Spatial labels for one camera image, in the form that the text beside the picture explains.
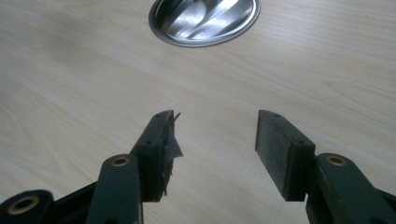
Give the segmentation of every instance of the table surface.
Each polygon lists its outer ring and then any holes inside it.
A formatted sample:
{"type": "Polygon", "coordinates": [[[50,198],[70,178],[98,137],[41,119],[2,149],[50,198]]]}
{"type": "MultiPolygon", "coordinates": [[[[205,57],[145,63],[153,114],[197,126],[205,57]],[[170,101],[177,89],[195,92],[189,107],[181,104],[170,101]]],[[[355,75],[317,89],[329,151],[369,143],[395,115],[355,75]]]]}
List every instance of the table surface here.
{"type": "Polygon", "coordinates": [[[0,2],[0,201],[97,179],[151,117],[181,112],[168,196],[146,223],[308,223],[254,150],[260,109],[396,194],[396,2],[262,1],[244,34],[162,42],[153,1],[0,2]]]}

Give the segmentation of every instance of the black plastic arm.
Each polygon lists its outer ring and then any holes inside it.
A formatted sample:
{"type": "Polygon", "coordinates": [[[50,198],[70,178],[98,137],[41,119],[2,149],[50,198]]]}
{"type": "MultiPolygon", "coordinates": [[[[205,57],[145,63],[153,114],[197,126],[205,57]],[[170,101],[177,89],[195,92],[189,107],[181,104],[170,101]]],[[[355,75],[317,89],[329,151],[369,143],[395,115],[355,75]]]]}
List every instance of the black plastic arm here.
{"type": "Polygon", "coordinates": [[[312,224],[396,224],[395,196],[378,190],[353,161],[314,155],[315,145],[282,116],[261,110],[256,151],[285,201],[303,202],[312,224]]]}
{"type": "Polygon", "coordinates": [[[130,154],[107,159],[98,181],[53,201],[46,190],[30,190],[0,204],[1,224],[143,223],[143,202],[159,202],[173,160],[182,156],[173,110],[152,117],[130,154]]]}

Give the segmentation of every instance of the metal grommet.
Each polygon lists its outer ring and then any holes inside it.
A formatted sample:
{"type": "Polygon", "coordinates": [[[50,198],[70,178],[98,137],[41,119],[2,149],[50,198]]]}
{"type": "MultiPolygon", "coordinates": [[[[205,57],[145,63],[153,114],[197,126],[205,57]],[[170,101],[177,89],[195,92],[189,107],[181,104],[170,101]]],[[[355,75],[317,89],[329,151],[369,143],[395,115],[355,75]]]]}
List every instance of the metal grommet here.
{"type": "Polygon", "coordinates": [[[35,195],[26,196],[13,203],[7,211],[10,215],[19,215],[34,208],[39,201],[40,198],[35,195]]]}
{"type": "Polygon", "coordinates": [[[326,161],[333,165],[337,165],[337,166],[347,165],[347,162],[344,159],[337,157],[337,156],[328,156],[328,157],[326,157],[326,161]]]}
{"type": "Polygon", "coordinates": [[[123,166],[129,162],[129,158],[127,157],[118,157],[111,162],[113,166],[123,166]]]}

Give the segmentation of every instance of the stainless steel bowl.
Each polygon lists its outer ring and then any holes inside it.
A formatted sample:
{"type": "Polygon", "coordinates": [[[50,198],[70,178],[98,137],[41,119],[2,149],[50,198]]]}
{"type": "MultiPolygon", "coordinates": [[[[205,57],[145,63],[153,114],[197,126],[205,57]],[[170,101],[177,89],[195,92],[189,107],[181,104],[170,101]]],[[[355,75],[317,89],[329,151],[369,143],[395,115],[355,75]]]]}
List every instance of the stainless steel bowl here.
{"type": "Polygon", "coordinates": [[[148,20],[168,43],[204,47],[242,34],[259,13],[260,0],[157,0],[148,20]]]}

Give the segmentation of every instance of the wooden table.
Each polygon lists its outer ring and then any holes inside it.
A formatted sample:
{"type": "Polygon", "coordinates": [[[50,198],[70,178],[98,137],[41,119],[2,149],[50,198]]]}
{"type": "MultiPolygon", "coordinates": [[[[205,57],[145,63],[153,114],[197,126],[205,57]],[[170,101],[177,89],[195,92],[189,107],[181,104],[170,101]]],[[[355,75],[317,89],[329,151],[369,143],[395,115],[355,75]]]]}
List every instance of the wooden table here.
{"type": "Polygon", "coordinates": [[[259,109],[396,194],[396,3],[262,1],[236,39],[188,49],[149,28],[153,1],[0,2],[0,201],[97,179],[151,116],[181,112],[168,196],[146,223],[308,223],[254,150],[259,109]]]}

